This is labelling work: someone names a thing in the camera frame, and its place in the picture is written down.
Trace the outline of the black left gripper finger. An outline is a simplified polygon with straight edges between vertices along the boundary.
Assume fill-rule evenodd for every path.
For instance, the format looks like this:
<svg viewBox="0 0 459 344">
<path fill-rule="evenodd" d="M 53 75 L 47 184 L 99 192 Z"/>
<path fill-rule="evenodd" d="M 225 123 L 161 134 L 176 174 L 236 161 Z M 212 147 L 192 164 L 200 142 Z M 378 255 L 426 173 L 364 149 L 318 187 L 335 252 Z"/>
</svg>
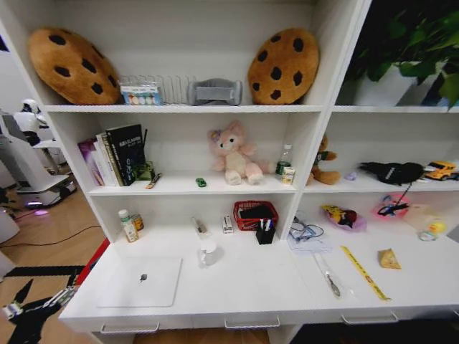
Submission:
<svg viewBox="0 0 459 344">
<path fill-rule="evenodd" d="M 34 279 L 30 279 L 16 294 L 14 299 L 8 304 L 2 307 L 3 313 L 6 318 L 17 318 L 17 317 L 29 317 L 31 315 L 30 309 L 25 309 L 22 306 L 25 301 Z"/>
<path fill-rule="evenodd" d="M 7 272 L 5 277 L 69 277 L 64 289 L 55 295 L 44 298 L 51 303 L 57 302 L 61 306 L 65 305 L 76 293 L 77 278 L 82 276 L 84 265 L 60 265 L 60 266 L 35 266 L 35 267 L 15 267 Z"/>
</svg>

